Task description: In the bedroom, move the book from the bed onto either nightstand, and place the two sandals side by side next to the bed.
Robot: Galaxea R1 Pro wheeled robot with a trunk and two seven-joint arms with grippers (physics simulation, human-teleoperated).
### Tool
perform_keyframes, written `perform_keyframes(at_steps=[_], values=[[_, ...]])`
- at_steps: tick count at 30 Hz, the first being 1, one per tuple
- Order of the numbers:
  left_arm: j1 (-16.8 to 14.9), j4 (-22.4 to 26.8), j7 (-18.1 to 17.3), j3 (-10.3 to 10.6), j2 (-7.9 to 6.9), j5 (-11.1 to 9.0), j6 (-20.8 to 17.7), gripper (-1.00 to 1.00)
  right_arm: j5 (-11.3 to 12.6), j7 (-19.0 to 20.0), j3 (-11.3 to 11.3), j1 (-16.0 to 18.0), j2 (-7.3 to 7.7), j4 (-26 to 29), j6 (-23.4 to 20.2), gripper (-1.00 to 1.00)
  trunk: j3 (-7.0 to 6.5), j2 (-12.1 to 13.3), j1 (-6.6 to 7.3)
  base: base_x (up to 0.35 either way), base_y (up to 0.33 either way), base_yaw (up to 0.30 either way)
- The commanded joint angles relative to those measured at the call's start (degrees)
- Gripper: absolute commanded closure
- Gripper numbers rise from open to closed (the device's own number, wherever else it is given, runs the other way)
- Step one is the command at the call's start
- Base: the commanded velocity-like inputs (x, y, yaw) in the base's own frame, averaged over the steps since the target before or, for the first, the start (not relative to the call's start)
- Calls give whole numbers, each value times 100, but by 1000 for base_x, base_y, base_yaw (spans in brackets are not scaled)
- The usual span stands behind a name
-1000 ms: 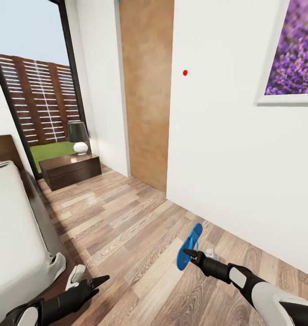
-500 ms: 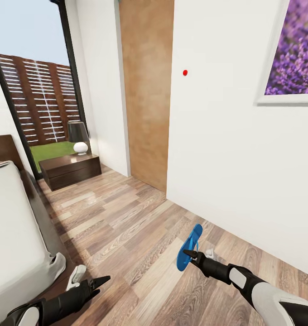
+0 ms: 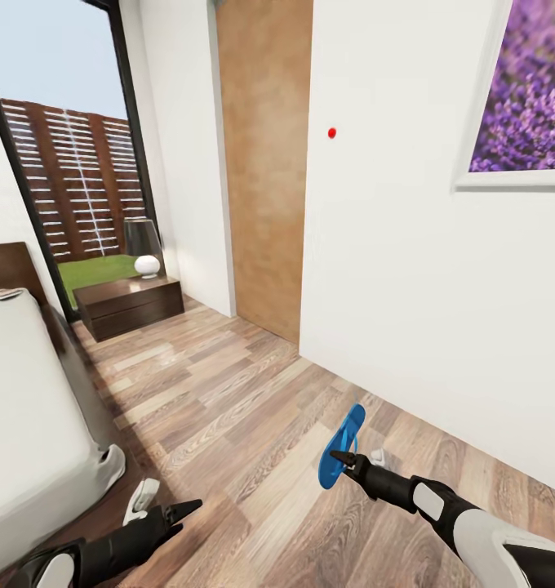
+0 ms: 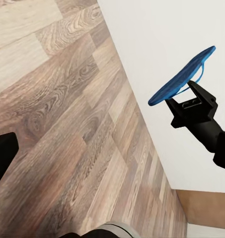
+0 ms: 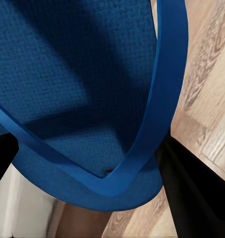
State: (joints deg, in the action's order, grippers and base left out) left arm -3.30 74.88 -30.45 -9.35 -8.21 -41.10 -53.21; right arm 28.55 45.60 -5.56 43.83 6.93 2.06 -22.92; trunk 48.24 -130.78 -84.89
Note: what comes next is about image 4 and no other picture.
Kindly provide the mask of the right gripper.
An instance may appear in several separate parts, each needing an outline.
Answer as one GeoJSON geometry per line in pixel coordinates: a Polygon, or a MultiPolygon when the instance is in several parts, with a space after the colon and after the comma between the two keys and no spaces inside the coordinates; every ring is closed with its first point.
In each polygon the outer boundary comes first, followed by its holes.
{"type": "Polygon", "coordinates": [[[220,125],[214,120],[214,115],[218,107],[216,97],[194,81],[190,80],[187,84],[201,104],[184,109],[173,98],[169,100],[165,99],[174,115],[174,119],[170,125],[174,128],[187,127],[202,143],[211,142],[222,131],[220,125]]]}

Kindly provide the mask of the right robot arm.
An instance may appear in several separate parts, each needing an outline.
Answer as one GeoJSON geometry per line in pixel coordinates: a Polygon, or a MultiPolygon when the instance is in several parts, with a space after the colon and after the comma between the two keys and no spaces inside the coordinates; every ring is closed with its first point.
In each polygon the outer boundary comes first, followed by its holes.
{"type": "Polygon", "coordinates": [[[180,104],[173,98],[165,99],[174,115],[170,125],[174,128],[187,127],[210,153],[215,153],[213,158],[215,164],[225,169],[225,162],[216,150],[218,135],[222,131],[214,120],[218,107],[216,97],[194,81],[190,80],[187,84],[196,98],[180,104]]]}

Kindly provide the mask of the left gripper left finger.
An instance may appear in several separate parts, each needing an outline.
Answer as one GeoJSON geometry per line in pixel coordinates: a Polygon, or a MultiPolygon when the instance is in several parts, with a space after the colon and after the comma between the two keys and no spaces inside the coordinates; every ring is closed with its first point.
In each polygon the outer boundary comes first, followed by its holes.
{"type": "Polygon", "coordinates": [[[15,132],[0,135],[0,180],[19,151],[15,132]]]}

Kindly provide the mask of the sandal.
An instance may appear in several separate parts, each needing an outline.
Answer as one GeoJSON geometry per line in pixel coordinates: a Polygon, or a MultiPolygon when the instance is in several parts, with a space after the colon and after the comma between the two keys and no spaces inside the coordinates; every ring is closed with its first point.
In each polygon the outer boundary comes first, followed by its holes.
{"type": "Polygon", "coordinates": [[[194,58],[192,58],[189,63],[168,83],[166,83],[158,92],[156,92],[148,104],[152,107],[161,103],[162,101],[169,100],[179,94],[181,88],[183,88],[197,73],[197,71],[202,67],[202,74],[198,81],[202,78],[204,73],[204,62],[211,56],[211,54],[216,50],[215,46],[209,47],[194,58]]]}

